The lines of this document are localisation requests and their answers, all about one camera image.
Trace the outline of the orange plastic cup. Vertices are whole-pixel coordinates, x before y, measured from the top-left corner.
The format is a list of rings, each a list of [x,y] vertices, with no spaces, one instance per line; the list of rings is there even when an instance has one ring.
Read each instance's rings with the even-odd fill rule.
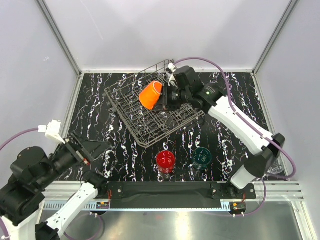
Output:
[[[139,101],[143,107],[152,110],[159,101],[162,94],[163,84],[159,81],[152,81],[139,94]]]

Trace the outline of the red mug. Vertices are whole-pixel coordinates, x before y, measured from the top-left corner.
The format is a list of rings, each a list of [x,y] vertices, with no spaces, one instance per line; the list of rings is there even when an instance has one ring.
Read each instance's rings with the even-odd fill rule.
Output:
[[[156,156],[156,164],[161,173],[170,174],[175,168],[175,155],[168,150],[161,151]]]

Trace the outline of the dark green mug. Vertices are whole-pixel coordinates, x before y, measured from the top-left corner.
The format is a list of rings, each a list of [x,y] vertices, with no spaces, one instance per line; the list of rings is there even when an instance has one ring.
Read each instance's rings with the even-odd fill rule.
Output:
[[[212,162],[212,154],[207,148],[199,147],[193,152],[191,160],[196,170],[205,170]]]

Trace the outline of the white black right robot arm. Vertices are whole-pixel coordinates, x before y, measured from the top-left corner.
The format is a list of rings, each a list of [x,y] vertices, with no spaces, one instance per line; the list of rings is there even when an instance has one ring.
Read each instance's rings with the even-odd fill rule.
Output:
[[[177,110],[183,104],[203,111],[223,123],[251,152],[250,157],[230,178],[226,192],[233,199],[245,192],[245,187],[257,178],[262,178],[280,155],[285,137],[273,135],[245,115],[227,96],[212,84],[192,89],[189,85],[177,88],[164,84],[162,104],[165,110]]]

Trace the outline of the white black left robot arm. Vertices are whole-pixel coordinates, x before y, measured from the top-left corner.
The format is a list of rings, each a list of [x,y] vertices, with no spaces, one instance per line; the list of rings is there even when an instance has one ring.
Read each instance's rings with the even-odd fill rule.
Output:
[[[61,140],[54,153],[38,147],[20,152],[10,169],[12,175],[0,190],[0,227],[4,240],[59,240],[91,200],[107,195],[107,180],[96,172],[84,177],[79,190],[46,221],[37,222],[44,192],[75,165],[89,166],[108,150],[104,141],[84,139],[76,133]]]

